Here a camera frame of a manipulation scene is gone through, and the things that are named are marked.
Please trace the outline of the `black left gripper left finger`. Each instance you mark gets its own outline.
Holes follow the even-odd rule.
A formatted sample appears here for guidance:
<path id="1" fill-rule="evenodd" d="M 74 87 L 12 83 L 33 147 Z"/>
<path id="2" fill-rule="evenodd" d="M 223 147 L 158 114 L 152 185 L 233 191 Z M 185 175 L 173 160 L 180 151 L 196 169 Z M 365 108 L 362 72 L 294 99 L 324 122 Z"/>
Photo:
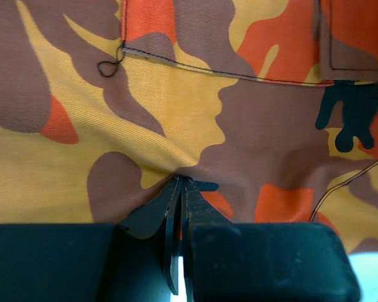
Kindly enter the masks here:
<path id="1" fill-rule="evenodd" d="M 0 224 L 0 301 L 169 301 L 181 186 L 172 178 L 119 223 Z"/>

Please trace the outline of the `orange camouflage trousers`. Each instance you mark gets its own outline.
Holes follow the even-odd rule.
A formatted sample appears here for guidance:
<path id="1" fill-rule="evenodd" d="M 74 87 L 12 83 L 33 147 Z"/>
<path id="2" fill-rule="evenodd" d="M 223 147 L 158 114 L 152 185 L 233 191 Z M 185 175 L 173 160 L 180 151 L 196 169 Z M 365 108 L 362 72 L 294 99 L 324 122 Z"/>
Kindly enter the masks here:
<path id="1" fill-rule="evenodd" d="M 120 222 L 174 176 L 378 251 L 378 1 L 0 1 L 0 223 Z"/>

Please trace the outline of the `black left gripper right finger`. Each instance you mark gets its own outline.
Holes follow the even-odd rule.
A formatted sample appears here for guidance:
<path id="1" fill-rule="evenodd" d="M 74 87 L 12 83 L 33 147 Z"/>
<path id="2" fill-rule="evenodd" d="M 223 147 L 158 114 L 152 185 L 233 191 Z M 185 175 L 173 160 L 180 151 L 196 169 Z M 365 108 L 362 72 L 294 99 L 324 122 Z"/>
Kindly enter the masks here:
<path id="1" fill-rule="evenodd" d="M 359 301 L 360 286 L 337 234 L 321 223 L 233 223 L 181 192 L 188 301 Z"/>

